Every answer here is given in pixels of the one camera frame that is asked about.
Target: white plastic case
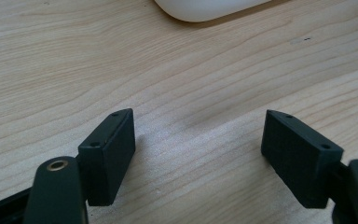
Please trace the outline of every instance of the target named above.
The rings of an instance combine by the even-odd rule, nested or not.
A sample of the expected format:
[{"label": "white plastic case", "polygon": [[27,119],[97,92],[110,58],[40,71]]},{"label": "white plastic case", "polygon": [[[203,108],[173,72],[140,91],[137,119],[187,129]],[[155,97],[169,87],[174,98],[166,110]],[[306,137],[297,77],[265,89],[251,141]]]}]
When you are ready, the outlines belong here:
[{"label": "white plastic case", "polygon": [[156,0],[168,14],[181,21],[209,21],[254,7],[269,0]]}]

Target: clamp jaw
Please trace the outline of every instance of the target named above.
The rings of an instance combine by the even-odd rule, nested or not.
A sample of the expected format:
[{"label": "clamp jaw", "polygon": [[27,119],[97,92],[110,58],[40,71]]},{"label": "clamp jaw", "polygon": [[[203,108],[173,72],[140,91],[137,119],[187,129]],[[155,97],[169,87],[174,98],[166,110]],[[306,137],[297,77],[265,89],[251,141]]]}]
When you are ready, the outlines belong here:
[{"label": "clamp jaw", "polygon": [[358,223],[358,160],[342,164],[341,147],[301,120],[269,110],[261,152],[304,207],[325,208],[331,198],[334,223]]},{"label": "clamp jaw", "polygon": [[132,109],[109,115],[78,155],[42,163],[33,186],[0,201],[0,223],[89,223],[86,203],[113,203],[135,152]]}]

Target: wood grain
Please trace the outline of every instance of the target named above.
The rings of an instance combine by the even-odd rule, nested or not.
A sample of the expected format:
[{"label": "wood grain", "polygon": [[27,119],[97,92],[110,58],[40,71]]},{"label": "wood grain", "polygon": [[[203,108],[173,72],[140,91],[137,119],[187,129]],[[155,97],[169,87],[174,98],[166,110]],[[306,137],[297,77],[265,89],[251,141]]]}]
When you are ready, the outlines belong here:
[{"label": "wood grain", "polygon": [[0,0],[0,200],[132,107],[137,151],[90,223],[329,223],[260,155],[267,109],[358,159],[358,1],[272,1],[205,23],[151,0]]}]

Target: black plastic arm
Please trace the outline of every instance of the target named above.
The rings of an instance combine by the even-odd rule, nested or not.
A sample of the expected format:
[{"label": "black plastic arm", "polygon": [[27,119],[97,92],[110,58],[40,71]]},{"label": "black plastic arm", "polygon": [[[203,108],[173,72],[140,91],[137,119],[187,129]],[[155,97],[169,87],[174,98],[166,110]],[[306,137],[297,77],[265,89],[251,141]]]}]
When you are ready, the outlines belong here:
[{"label": "black plastic arm", "polygon": [[23,223],[89,223],[75,158],[59,157],[39,166]]},{"label": "black plastic arm", "polygon": [[30,192],[25,189],[0,201],[0,223],[22,223]]},{"label": "black plastic arm", "polygon": [[261,146],[275,172],[306,208],[325,208],[333,222],[358,223],[358,160],[340,162],[343,149],[295,117],[267,111]]}]

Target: light wood surface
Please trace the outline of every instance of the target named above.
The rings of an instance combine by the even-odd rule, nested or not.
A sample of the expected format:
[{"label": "light wood surface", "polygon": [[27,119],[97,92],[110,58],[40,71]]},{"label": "light wood surface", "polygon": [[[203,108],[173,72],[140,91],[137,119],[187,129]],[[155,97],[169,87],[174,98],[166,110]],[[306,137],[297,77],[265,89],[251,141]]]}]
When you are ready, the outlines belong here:
[{"label": "light wood surface", "polygon": [[151,0],[0,0],[0,200],[134,109],[137,151],[90,223],[331,223],[260,155],[267,109],[358,159],[358,1],[186,23]]}]

